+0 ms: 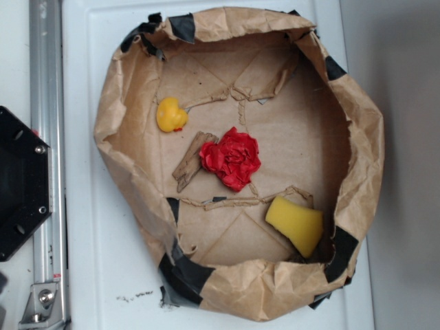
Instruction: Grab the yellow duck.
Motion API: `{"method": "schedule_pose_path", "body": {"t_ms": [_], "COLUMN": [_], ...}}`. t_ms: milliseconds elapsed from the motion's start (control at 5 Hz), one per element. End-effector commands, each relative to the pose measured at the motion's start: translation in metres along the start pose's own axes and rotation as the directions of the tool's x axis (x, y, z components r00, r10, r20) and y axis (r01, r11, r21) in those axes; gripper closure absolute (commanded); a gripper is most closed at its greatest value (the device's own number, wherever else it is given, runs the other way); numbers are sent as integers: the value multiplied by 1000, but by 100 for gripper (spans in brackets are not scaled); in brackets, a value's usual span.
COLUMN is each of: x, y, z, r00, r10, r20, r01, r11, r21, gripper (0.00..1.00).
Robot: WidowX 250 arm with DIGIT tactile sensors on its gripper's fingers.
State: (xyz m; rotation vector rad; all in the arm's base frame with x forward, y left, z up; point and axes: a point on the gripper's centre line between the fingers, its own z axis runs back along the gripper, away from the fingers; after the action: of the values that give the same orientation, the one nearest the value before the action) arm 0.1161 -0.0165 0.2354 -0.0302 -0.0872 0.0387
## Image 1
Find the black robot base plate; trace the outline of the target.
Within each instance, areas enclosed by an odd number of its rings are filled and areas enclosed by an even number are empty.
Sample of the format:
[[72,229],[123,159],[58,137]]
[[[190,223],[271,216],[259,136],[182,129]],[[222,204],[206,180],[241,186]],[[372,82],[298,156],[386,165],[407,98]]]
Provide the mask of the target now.
[[50,147],[1,107],[1,261],[8,261],[51,213]]

